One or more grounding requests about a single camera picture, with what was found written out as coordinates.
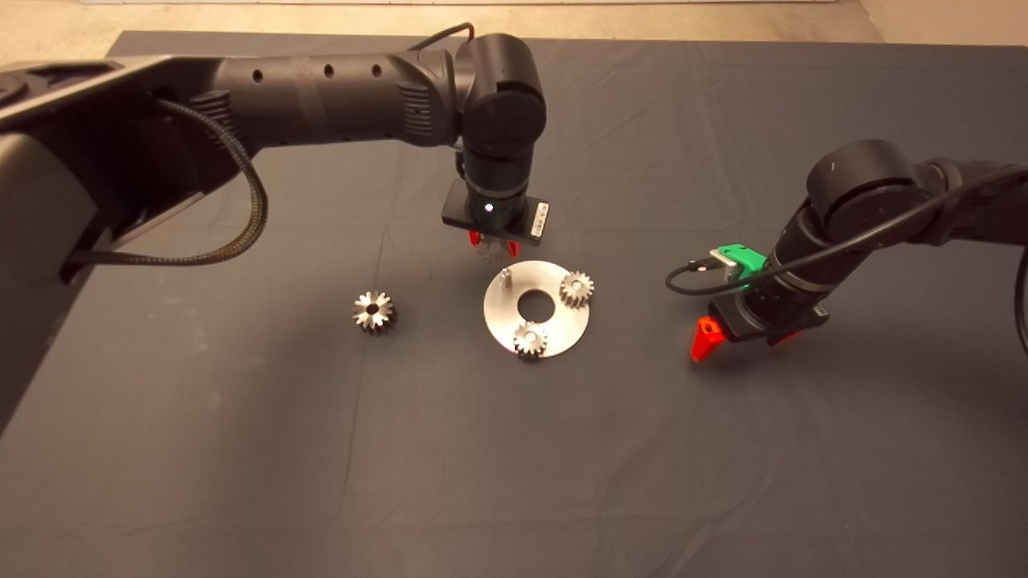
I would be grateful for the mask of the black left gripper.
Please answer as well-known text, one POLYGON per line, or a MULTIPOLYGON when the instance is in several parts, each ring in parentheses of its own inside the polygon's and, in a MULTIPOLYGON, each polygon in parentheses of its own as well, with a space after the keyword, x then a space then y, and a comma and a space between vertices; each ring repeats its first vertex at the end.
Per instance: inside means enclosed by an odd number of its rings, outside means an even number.
POLYGON ((506 240, 504 253, 510 259, 518 259, 521 244, 542 242, 550 208, 550 202, 525 193, 489 197, 466 181, 455 180, 443 204, 441 219, 445 226, 467 230, 471 246, 480 245, 483 234, 506 240))

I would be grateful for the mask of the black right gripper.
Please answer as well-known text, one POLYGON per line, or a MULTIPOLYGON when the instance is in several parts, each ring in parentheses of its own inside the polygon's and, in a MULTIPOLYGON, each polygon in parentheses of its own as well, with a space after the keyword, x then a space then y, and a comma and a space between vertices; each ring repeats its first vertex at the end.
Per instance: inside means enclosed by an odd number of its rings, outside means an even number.
POLYGON ((827 293, 796 287, 771 278, 710 300, 710 315, 697 320, 691 340, 691 361, 704 362, 721 344, 763 340, 771 347, 786 344, 809 329, 829 322, 820 303, 827 293))

